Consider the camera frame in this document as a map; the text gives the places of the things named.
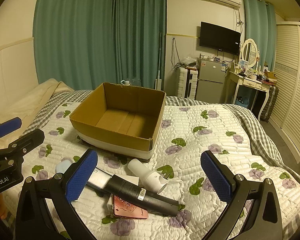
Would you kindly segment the oval vanity mirror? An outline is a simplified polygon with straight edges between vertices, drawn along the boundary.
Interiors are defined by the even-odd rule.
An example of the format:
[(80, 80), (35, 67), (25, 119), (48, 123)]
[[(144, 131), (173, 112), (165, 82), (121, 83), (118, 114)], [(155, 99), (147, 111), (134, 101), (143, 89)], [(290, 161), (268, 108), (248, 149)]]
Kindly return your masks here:
[(239, 64), (241, 67), (248, 69), (253, 68), (259, 60), (259, 49), (252, 38), (245, 40), (241, 47)]

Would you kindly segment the rose gold card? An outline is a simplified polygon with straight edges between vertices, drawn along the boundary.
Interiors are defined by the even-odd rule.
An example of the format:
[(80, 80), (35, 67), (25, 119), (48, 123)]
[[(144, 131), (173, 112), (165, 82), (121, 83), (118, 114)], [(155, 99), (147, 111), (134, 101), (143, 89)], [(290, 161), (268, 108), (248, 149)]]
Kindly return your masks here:
[(118, 196), (113, 196), (114, 215), (132, 219), (147, 219), (148, 211)]

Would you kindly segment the floral white quilt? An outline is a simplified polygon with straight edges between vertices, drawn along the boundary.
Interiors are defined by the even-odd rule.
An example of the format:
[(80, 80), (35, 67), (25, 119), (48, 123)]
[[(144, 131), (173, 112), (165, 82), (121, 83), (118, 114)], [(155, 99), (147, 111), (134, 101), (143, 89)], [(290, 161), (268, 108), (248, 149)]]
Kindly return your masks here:
[[(56, 165), (72, 163), (89, 147), (77, 134), (69, 117), (79, 103), (59, 106), (48, 123), (43, 144), (25, 155), (26, 178), (49, 179)], [(179, 201), (176, 218), (150, 213), (147, 219), (116, 218), (107, 208), (109, 197), (84, 189), (73, 202), (77, 213), (97, 239), (201, 239), (224, 210), (200, 165), (200, 155), (210, 150), (218, 160), (247, 180), (270, 178), (279, 199), (283, 228), (300, 211), (300, 184), (286, 170), (267, 164), (251, 152), (250, 139), (234, 114), (223, 105), (165, 106), (151, 170), (168, 177), (162, 195)]]

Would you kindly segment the teal curtain left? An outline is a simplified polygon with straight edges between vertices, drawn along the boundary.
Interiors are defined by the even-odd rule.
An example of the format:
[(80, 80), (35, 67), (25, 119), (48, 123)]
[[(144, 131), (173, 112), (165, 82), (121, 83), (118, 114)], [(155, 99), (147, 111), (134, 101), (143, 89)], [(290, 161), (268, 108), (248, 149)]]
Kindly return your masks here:
[(154, 88), (164, 74), (166, 0), (37, 0), (39, 82), (95, 89), (130, 80)]

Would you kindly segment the black wall television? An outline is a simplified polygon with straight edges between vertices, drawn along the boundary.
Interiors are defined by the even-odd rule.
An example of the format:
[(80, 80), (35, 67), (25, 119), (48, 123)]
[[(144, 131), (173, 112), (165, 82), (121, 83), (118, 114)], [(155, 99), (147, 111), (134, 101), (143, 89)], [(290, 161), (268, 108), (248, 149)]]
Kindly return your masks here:
[(241, 33), (219, 25), (201, 22), (199, 45), (233, 55), (239, 54)]

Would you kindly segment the light blue earbuds case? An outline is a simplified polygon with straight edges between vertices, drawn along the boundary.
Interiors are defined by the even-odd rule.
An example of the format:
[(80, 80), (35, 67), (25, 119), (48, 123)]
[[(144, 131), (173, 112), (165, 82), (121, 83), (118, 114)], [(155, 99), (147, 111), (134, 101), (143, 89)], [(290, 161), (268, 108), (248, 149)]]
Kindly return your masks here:
[(65, 173), (71, 164), (72, 162), (68, 159), (61, 161), (56, 165), (56, 169), (55, 169), (56, 173)]

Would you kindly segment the black remote control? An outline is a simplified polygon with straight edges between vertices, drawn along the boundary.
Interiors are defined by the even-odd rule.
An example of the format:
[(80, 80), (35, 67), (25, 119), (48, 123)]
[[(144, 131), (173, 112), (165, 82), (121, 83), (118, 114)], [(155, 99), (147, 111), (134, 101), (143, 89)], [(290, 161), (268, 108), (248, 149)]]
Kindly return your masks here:
[(146, 210), (155, 211), (172, 217), (175, 217), (178, 213), (178, 201), (153, 193), (117, 175), (113, 175), (110, 178), (104, 189), (107, 192)]

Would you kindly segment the white suitcase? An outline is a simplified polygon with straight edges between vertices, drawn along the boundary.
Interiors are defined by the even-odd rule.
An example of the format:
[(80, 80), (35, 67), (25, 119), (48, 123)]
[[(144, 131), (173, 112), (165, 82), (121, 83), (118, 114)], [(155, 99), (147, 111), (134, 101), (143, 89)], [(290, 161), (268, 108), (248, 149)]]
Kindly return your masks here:
[(198, 70), (178, 68), (177, 78), (176, 96), (194, 100), (197, 89)]

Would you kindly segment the cream blanket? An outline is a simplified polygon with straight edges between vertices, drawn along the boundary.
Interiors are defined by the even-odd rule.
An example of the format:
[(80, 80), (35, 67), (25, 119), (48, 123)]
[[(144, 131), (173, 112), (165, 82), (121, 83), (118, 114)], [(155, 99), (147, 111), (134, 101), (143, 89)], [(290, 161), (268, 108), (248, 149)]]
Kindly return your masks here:
[(74, 90), (62, 81), (48, 79), (4, 110), (0, 114), (0, 123), (19, 117), (22, 124), (21, 128), (0, 138), (0, 149), (7, 148), (11, 142), (21, 137), (50, 98), (54, 94), (64, 91), (73, 92)]

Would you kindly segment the open cardboard box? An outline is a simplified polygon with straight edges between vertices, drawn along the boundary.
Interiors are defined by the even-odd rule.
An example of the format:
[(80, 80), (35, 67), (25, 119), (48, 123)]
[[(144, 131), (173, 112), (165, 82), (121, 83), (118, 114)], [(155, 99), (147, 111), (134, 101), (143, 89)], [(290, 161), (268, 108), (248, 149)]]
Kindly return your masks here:
[(80, 138), (97, 148), (149, 160), (165, 102), (162, 90), (104, 82), (71, 112), (70, 121)]

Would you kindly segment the white charger cube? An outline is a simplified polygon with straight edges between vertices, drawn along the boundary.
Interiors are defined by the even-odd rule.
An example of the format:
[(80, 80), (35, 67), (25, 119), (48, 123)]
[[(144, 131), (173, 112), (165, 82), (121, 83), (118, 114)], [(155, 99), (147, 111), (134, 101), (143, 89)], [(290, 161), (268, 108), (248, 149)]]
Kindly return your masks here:
[(113, 175), (105, 188), (113, 196), (118, 196), (134, 205), (136, 205), (135, 200), (137, 199), (136, 194), (139, 193), (138, 189), (138, 178), (131, 176), (120, 177), (118, 175)]

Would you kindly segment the teal curtain right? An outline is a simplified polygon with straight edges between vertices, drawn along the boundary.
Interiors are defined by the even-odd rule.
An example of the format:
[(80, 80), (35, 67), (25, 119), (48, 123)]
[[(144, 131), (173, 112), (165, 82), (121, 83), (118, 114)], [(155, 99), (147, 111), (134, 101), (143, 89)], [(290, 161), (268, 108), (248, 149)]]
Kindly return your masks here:
[(276, 16), (274, 6), (265, 0), (243, 0), (245, 37), (251, 38), (260, 51), (260, 65), (272, 71), (276, 53)]

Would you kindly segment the white cylindrical bottle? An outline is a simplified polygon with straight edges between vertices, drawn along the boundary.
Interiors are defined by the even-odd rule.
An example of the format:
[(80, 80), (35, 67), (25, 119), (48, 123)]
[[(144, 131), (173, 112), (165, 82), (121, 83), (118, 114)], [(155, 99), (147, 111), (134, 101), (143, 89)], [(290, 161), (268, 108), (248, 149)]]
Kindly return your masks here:
[(149, 191), (159, 194), (165, 189), (168, 180), (155, 170), (150, 170), (138, 159), (132, 159), (128, 163), (129, 170), (139, 177), (143, 187)]

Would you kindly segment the dark suitcase by table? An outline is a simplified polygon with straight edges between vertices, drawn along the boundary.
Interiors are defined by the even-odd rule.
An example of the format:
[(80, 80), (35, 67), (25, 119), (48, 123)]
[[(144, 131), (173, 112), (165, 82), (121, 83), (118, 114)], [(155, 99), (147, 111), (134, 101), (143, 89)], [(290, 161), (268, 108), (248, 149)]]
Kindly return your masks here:
[(276, 86), (271, 86), (269, 89), (269, 98), (267, 100), (267, 103), (263, 109), (263, 111), (261, 112), (261, 116), (260, 119), (261, 121), (265, 121), (268, 122), (269, 118), (273, 112), (276, 100), (277, 100), (277, 96), (279, 93), (279, 89)]

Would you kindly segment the white louvred wardrobe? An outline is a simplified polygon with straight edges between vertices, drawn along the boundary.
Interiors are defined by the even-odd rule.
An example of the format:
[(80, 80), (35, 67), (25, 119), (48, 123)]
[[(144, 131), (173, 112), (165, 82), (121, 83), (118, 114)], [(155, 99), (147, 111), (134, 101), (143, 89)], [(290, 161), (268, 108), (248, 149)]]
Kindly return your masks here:
[(300, 22), (279, 22), (274, 73), (279, 89), (270, 123), (300, 163)]

